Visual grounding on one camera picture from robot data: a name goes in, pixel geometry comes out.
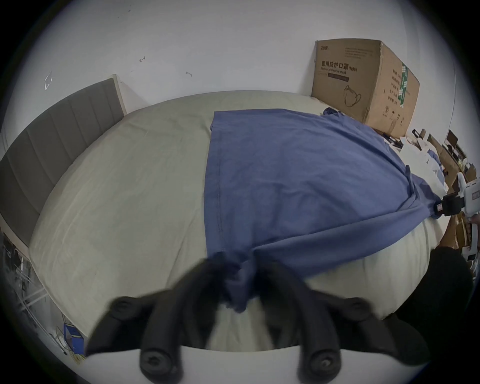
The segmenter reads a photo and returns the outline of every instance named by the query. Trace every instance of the green label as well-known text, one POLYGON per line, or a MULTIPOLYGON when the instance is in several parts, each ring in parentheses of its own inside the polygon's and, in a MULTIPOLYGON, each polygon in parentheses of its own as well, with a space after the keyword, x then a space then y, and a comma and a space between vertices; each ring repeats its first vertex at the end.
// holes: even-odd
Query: green label
POLYGON ((403 108, 403 102, 405 100, 405 92, 407 91, 407 77, 408 77, 408 68, 402 63, 402 83, 400 84, 400 89, 398 90, 398 100, 400 100, 400 107, 403 108))

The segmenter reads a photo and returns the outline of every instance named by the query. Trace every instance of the gray headboard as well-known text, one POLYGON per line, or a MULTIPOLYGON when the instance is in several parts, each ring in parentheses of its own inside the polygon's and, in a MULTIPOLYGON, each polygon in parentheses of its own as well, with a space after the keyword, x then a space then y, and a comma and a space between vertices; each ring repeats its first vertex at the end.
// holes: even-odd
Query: gray headboard
POLYGON ((72 162, 124 116, 114 78, 53 105, 0 161, 0 214, 28 247, 43 205, 72 162))

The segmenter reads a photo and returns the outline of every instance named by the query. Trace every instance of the cardboard box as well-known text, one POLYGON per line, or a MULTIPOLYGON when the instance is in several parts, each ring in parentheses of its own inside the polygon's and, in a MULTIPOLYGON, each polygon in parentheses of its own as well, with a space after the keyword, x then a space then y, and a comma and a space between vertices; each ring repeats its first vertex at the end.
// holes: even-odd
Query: cardboard box
POLYGON ((457 174, 461 172, 461 169, 458 166, 458 163, 452 157, 452 155, 445 148, 442 147, 441 151, 439 152, 437 150, 437 152, 438 152, 438 157, 440 159, 440 162, 442 163, 445 170, 448 172, 448 174, 445 176, 445 183, 450 188, 449 189, 449 193, 450 193, 457 179, 457 174))
POLYGON ((465 172, 465 180, 471 182, 477 178, 477 170, 473 165, 470 166, 467 172, 465 172))
POLYGON ((317 41, 312 96, 348 116, 388 133, 405 136, 420 83, 381 41, 317 41))

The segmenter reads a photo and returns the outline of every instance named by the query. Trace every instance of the mattress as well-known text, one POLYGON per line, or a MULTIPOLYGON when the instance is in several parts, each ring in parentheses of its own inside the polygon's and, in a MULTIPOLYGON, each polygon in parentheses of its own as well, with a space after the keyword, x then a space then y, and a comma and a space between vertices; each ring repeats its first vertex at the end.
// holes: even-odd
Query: mattress
MULTIPOLYGON (((284 108, 321 114, 326 107, 297 94, 235 91, 128 114, 74 161, 45 203, 30 256, 46 291, 88 337, 115 297, 172 286, 206 257, 203 192, 214 112, 284 108)), ((425 170, 422 164, 411 168, 425 170)), ((342 297, 364 297, 377 315, 387 316, 425 274, 447 222, 426 219, 390 247, 307 283, 342 297)), ((241 314, 220 305, 209 348, 270 349, 262 315, 258 300, 241 314)))

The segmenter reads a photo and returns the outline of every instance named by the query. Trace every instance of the blue box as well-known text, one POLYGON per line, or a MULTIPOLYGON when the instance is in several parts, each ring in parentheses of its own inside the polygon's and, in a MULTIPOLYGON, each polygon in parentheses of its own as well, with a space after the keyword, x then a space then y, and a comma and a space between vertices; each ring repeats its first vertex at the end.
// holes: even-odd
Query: blue box
POLYGON ((63 324, 63 338, 73 353, 84 354, 84 338, 77 328, 71 324, 63 324))

